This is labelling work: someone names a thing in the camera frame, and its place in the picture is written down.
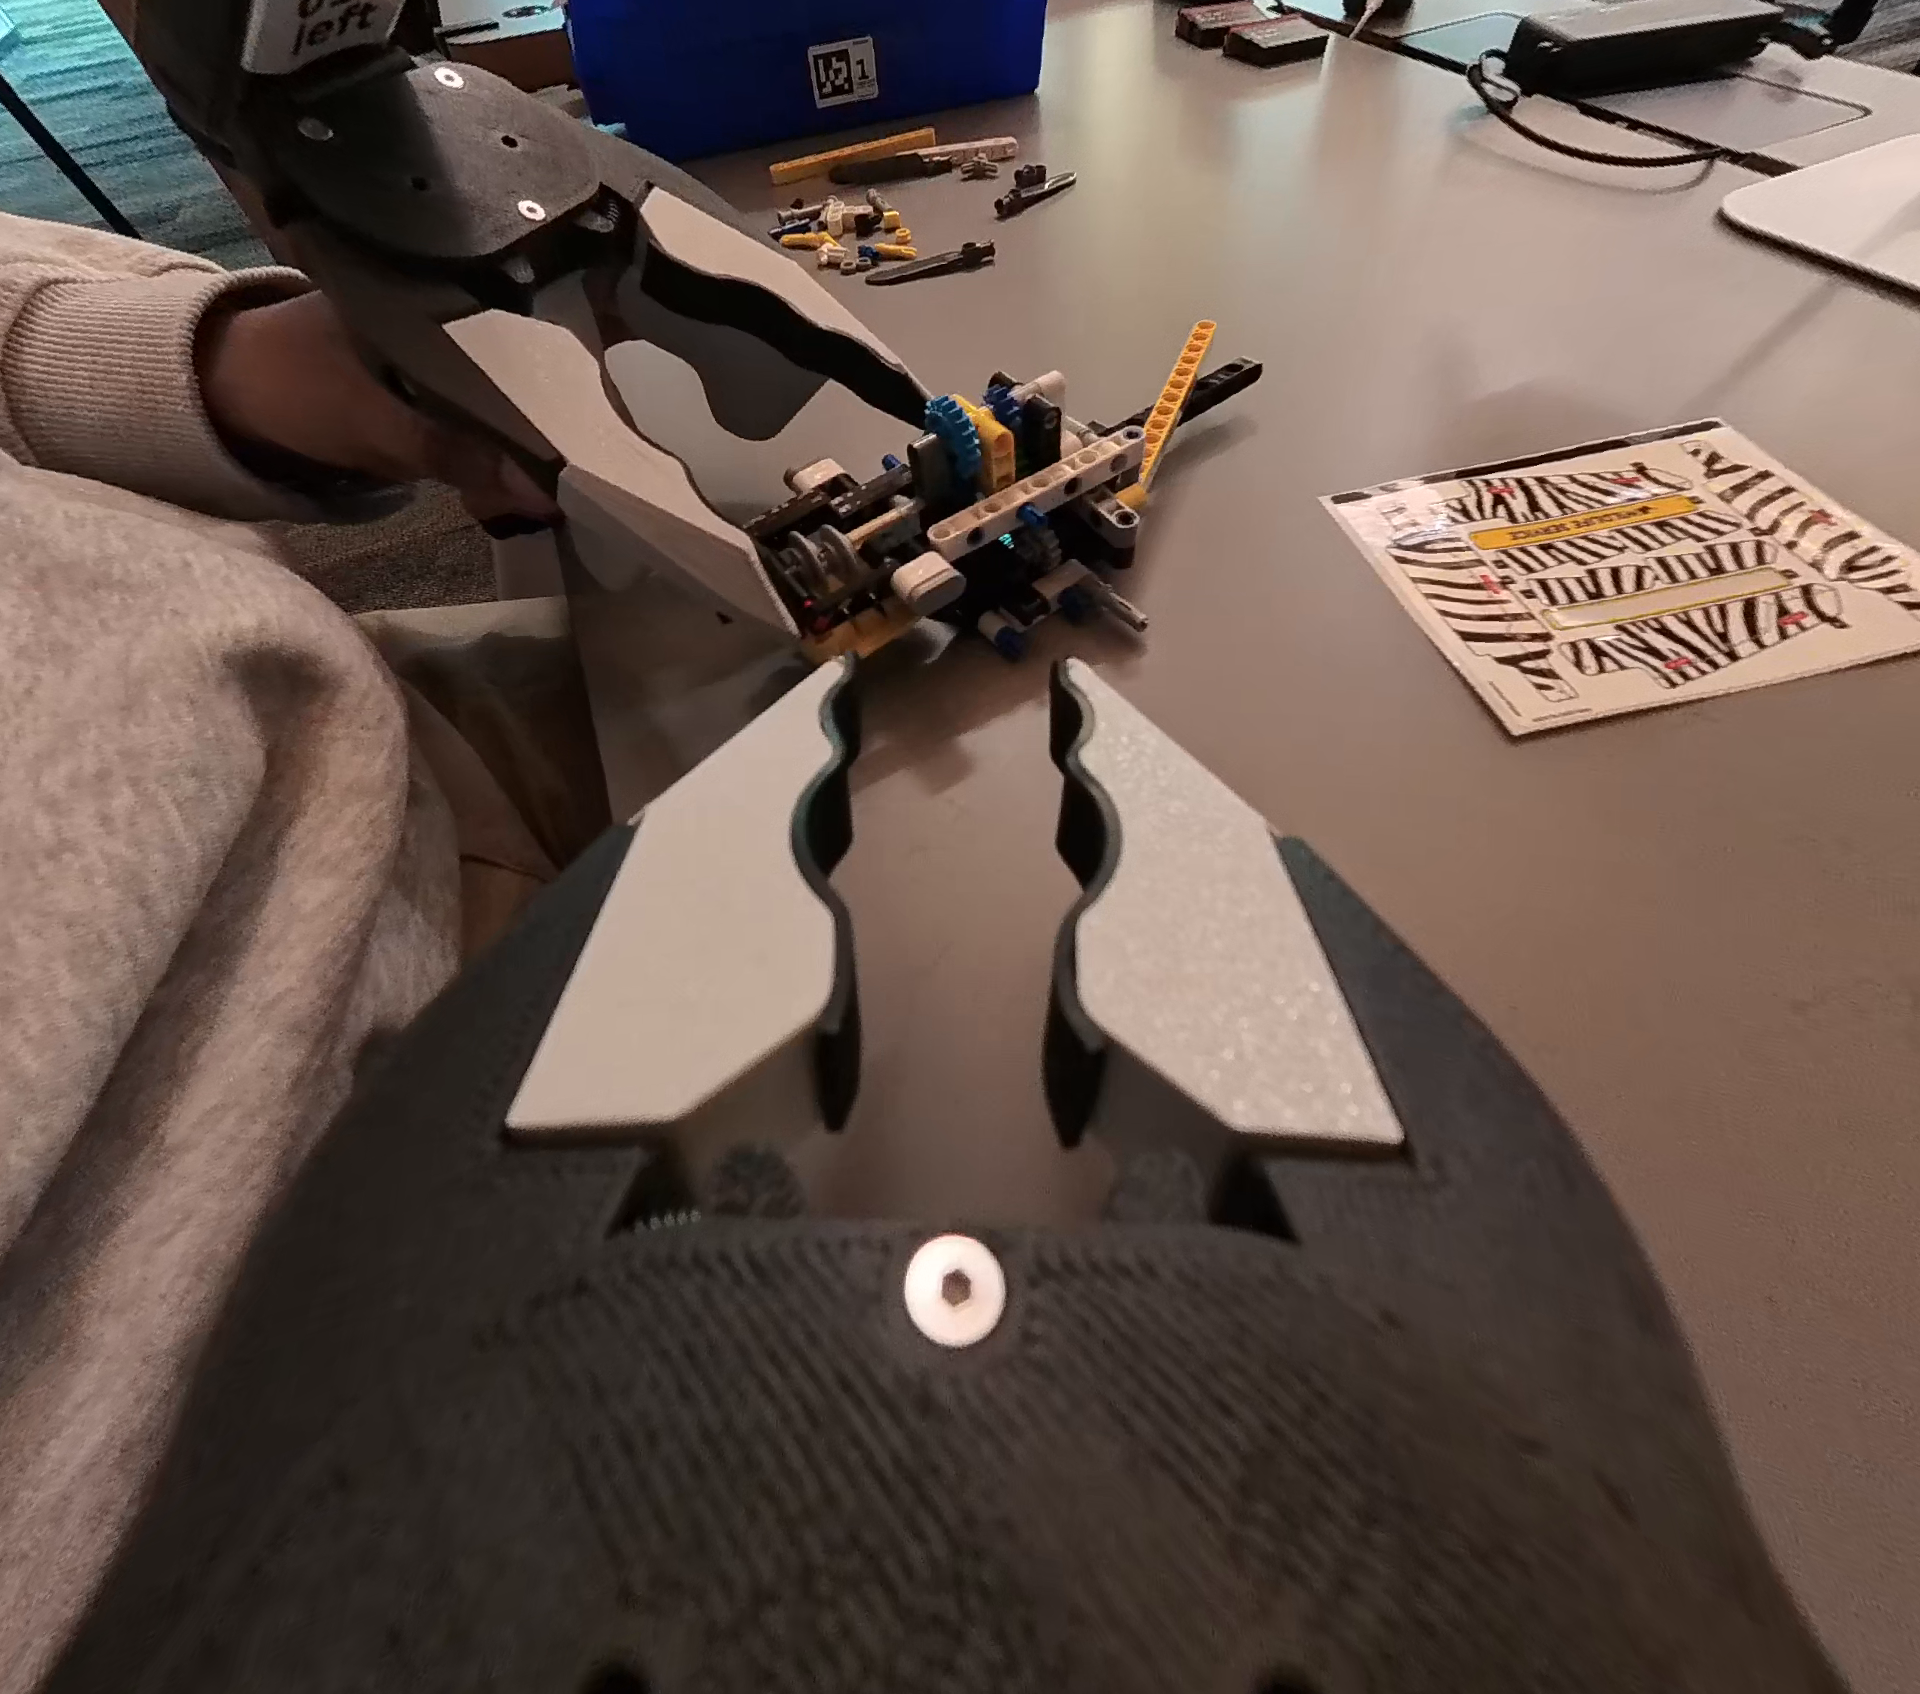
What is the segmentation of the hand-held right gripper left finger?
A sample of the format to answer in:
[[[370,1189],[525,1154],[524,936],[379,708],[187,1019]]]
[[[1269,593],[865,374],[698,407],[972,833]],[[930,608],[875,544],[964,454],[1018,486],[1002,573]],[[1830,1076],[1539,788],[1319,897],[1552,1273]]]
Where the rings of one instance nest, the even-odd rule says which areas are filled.
[[[859,1082],[856,658],[836,655],[655,794],[505,1108],[520,1144],[802,1144]]]

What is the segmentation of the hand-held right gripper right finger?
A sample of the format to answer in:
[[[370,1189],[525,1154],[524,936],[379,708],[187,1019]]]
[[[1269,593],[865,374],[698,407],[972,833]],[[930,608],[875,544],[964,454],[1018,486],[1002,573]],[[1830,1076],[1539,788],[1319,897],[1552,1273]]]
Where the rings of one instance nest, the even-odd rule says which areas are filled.
[[[1041,1094],[1066,1152],[1401,1160],[1408,1137],[1281,836],[1085,659],[1047,678],[1054,846]]]

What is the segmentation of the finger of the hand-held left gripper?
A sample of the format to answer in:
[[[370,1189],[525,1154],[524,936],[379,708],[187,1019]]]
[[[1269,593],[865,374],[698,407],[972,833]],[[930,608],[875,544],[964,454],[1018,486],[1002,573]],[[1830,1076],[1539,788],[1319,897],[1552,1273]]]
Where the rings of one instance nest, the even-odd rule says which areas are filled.
[[[799,636],[747,532],[707,502],[683,458],[624,413],[584,331],[491,307],[444,321],[444,335],[561,460],[570,517],[585,502],[660,575],[734,618]],[[807,369],[750,331],[641,307],[634,339],[679,366],[707,419],[729,434],[780,434],[807,400]]]
[[[780,434],[823,387],[919,430],[928,391],[846,300],[726,214],[651,184],[635,205],[618,324],[689,366],[714,423]]]

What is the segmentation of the partly built lego vehicle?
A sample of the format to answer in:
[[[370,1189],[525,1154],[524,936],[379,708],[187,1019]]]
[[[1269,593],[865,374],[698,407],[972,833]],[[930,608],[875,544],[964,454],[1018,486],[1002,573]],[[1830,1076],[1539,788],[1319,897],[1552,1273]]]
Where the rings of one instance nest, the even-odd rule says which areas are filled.
[[[1115,575],[1140,551],[1175,431],[1257,385],[1254,357],[1208,361],[1211,319],[1187,331],[1153,401],[1129,418],[1068,415],[1066,379],[998,371],[982,397],[923,404],[901,456],[858,477],[819,458],[787,500],[745,524],[799,647],[823,666],[918,633],[972,633],[1019,659],[1054,620],[1147,618]]]

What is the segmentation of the person's left forearm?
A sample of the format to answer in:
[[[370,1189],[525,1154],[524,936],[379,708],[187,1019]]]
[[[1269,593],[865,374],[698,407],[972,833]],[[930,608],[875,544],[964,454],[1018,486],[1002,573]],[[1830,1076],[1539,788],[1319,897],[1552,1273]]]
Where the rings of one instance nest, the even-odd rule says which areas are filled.
[[[207,316],[307,289],[294,267],[228,269],[101,227],[4,214],[4,451],[223,522],[324,519],[324,503],[228,454],[195,361]]]

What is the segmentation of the pile of small lego parts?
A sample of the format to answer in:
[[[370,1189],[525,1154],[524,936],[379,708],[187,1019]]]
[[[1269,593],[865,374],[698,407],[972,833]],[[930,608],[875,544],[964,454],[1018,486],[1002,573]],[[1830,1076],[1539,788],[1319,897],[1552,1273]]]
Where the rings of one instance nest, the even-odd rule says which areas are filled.
[[[890,180],[881,186],[846,186],[828,177],[807,177],[780,191],[770,240],[787,252],[806,252],[819,271],[863,276],[877,261],[901,261],[919,256],[914,233],[891,199],[893,188],[954,175],[992,180],[1009,172],[1019,149],[1018,135],[989,134],[938,139],[938,149],[964,154],[956,170],[938,175]]]

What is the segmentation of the yellow lego beam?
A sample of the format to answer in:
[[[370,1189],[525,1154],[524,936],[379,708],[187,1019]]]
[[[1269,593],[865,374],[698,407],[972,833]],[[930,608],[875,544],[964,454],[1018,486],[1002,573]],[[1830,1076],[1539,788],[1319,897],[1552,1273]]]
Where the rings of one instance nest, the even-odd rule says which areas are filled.
[[[938,146],[938,131],[930,124],[923,124],[772,161],[767,165],[767,180],[780,189],[797,188],[807,180],[851,180],[847,170],[875,161],[891,161],[900,155],[933,151]]]

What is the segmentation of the person's left hand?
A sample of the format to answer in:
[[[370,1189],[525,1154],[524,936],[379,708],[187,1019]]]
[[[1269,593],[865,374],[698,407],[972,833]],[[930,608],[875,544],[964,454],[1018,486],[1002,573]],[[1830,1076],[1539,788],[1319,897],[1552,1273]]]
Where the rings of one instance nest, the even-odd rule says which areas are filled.
[[[195,331],[193,371],[219,443],[263,480],[438,482],[489,530],[561,515],[489,430],[392,391],[318,291],[212,307]]]

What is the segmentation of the blue plastic bin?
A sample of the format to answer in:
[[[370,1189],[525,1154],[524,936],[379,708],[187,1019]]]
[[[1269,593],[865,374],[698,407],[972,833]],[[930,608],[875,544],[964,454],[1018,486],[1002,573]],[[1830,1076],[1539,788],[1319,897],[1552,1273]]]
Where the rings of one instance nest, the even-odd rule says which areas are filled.
[[[564,0],[600,126],[672,161],[1031,94],[1047,0]]]

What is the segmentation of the tan pants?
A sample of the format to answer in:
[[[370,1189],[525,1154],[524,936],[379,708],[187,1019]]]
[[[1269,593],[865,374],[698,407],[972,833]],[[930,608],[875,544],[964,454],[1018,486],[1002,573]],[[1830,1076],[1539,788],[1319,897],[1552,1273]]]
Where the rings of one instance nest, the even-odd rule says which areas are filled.
[[[568,601],[378,608],[356,624],[449,807],[467,929],[499,931],[611,823]]]

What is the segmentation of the zebra striped sticker sheet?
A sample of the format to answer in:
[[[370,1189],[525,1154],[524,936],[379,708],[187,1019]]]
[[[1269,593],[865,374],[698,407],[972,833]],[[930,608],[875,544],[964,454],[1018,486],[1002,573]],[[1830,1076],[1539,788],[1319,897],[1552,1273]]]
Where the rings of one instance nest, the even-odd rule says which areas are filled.
[[[1511,738],[1917,649],[1915,547],[1716,418],[1319,506]]]

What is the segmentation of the black power adapter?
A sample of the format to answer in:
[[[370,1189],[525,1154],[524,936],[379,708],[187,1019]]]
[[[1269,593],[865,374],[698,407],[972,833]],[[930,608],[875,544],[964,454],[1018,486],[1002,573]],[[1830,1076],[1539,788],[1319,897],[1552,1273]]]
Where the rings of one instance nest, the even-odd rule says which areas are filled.
[[[1523,15],[1500,76],[1523,97],[1584,99],[1692,84],[1753,58],[1785,21],[1764,0],[1630,0]]]

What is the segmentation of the white rounded flat pad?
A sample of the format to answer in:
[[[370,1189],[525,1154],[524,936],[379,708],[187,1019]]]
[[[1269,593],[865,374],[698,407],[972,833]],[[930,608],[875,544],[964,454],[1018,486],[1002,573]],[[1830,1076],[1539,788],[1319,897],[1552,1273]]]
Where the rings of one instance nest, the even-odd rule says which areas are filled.
[[[1734,232],[1864,284],[1917,296],[1917,134],[1732,189]]]

